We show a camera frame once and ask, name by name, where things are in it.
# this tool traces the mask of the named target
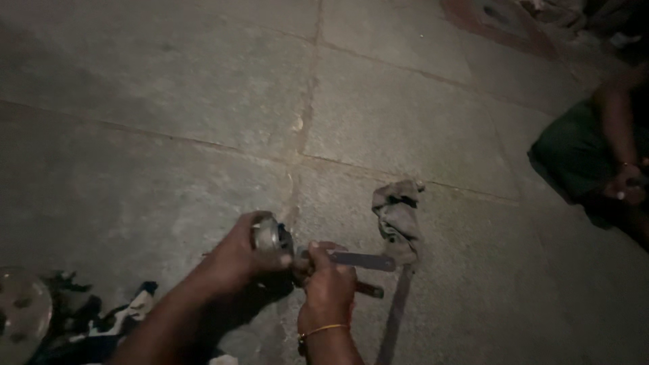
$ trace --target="stone floor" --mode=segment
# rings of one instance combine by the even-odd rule
[[[640,364],[649,257],[593,227],[525,152],[620,68],[456,28],[437,0],[32,0],[0,5],[0,264],[77,270],[109,305],[162,291],[236,217],[378,253],[372,191],[427,182],[394,364]],[[372,364],[395,275],[359,275]],[[303,294],[221,346],[301,364]]]

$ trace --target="person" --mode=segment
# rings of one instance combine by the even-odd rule
[[[109,365],[185,364],[195,341],[202,309],[211,302],[228,303],[261,274],[287,270],[291,257],[263,255],[251,244],[252,226],[269,212],[242,215],[232,230],[203,261],[152,309],[117,347]],[[313,273],[306,283],[306,301],[297,330],[313,365],[362,365],[349,331],[356,272],[329,261],[332,242],[311,242]]]
[[[649,249],[649,66],[605,82],[550,124],[531,154],[590,214],[617,225]]]

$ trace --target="crumpled cloth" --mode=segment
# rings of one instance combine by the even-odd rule
[[[403,180],[378,188],[372,196],[372,211],[378,216],[378,229],[385,240],[384,255],[395,259],[397,265],[415,264],[417,246],[423,242],[415,209],[417,193],[424,185]]]

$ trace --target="bracelet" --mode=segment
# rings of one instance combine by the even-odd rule
[[[320,332],[320,331],[323,331],[323,330],[325,330],[325,329],[330,329],[330,328],[338,328],[338,327],[349,328],[348,325],[326,325],[326,326],[322,326],[322,327],[320,327],[320,328],[316,328],[316,329],[312,330],[311,332],[307,332],[307,333],[304,333],[304,334],[300,334],[299,337],[298,337],[298,339],[297,339],[297,341],[298,341],[300,344],[303,344],[305,338],[311,336],[312,334],[314,334],[314,333],[316,333],[316,332]]]

